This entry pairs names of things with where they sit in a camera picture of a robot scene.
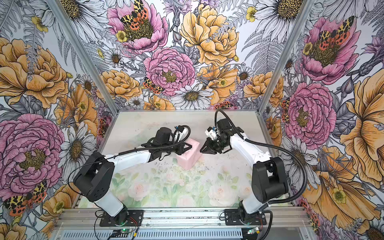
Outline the purple wrapping paper sheet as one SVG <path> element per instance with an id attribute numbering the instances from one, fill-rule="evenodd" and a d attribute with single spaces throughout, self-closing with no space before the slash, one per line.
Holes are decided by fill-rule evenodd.
<path id="1" fill-rule="evenodd" d="M 190 170 L 203 154 L 200 152 L 201 147 L 198 141 L 188 139 L 186 143 L 190 144 L 192 148 L 180 156 L 177 155 L 177 163 L 184 170 Z"/>

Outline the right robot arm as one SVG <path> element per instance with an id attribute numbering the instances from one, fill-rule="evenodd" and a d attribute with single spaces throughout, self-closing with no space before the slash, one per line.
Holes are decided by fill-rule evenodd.
<path id="1" fill-rule="evenodd" d="M 284 163 L 280 158 L 271 157 L 269 152 L 263 152 L 261 143 L 252 143 L 247 136 L 238 134 L 205 131 L 207 139 L 200 152 L 203 154 L 224 154 L 236 150 L 252 167 L 252 193 L 239 203 L 235 218 L 243 224 L 249 224 L 262 214 L 262 211 L 272 205 L 272 201 L 288 192 L 287 177 Z"/>

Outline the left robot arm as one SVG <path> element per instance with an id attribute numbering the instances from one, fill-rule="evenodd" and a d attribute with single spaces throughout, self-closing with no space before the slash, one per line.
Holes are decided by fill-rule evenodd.
<path id="1" fill-rule="evenodd" d="M 160 160 L 163 153 L 180 156 L 190 149 L 191 144 L 181 142 L 162 146 L 143 144 L 141 148 L 111 156 L 95 152 L 74 177 L 74 185 L 88 201 L 113 218 L 116 226 L 123 226 L 129 220 L 129 214 L 125 205 L 110 190 L 113 176 L 133 166 Z"/>

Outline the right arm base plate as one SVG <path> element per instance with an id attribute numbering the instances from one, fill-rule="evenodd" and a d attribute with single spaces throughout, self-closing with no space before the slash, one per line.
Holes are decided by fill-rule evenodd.
<path id="1" fill-rule="evenodd" d="M 264 226 L 267 224 L 264 213 L 248 214 L 241 209 L 225 209 L 224 221 L 227 226 Z"/>

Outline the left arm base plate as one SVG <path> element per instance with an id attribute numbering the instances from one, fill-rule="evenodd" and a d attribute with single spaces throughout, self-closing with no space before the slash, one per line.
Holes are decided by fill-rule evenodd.
<path id="1" fill-rule="evenodd" d="M 121 210 L 115 217 L 103 212 L 100 227 L 140 227 L 144 218 L 143 210 Z"/>

